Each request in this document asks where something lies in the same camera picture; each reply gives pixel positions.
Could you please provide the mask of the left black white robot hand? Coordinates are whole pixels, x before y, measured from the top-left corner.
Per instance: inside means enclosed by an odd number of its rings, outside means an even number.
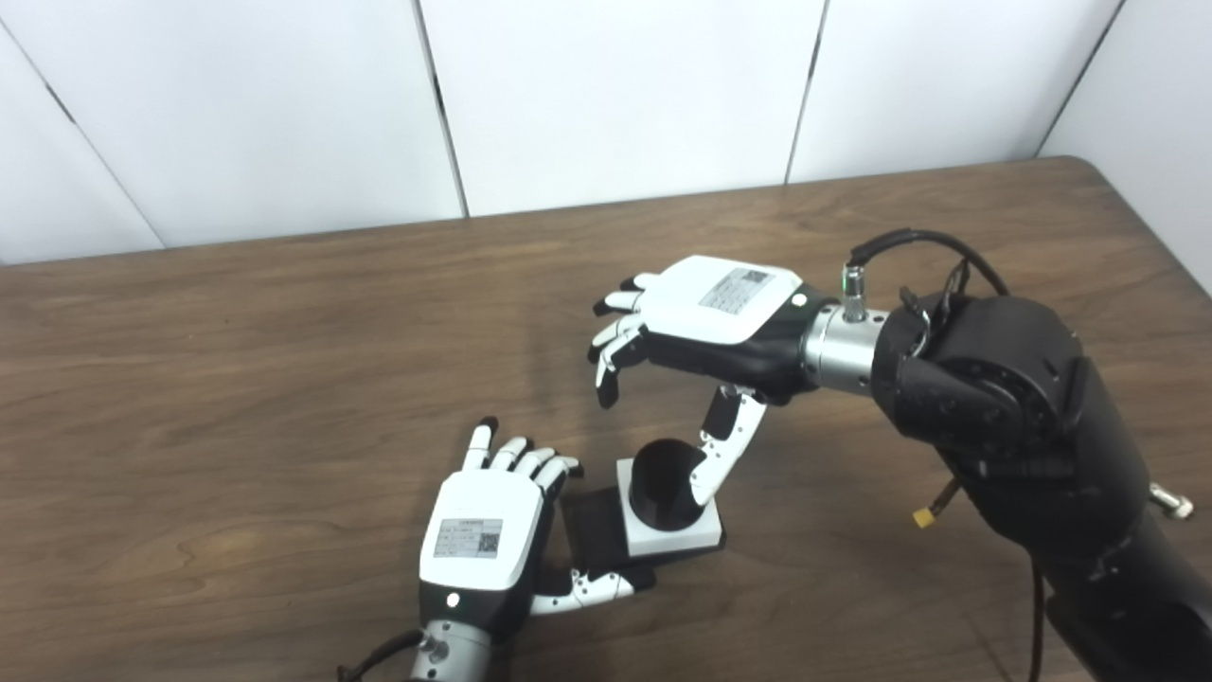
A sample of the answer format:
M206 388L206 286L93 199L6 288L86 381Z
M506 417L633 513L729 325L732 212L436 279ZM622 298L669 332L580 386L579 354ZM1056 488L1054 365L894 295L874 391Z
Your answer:
M543 561L558 500L581 462L527 437L493 446L494 415L473 428L459 469L440 489L419 554L421 624L458 624L494 644L518 635L532 614L550 614L627 598L654 588L654 571L608 571L589 577L567 569L543 591Z

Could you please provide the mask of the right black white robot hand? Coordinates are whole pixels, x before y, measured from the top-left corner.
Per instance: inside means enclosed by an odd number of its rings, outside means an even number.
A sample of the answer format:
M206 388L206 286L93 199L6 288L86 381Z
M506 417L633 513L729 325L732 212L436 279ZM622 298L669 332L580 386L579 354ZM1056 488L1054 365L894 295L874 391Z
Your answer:
M831 300L789 269L709 256L628 277L593 306L612 317L587 353L598 402L614 405L619 372L648 362L733 386L724 406L736 422L758 405L788 405L818 388L804 342Z

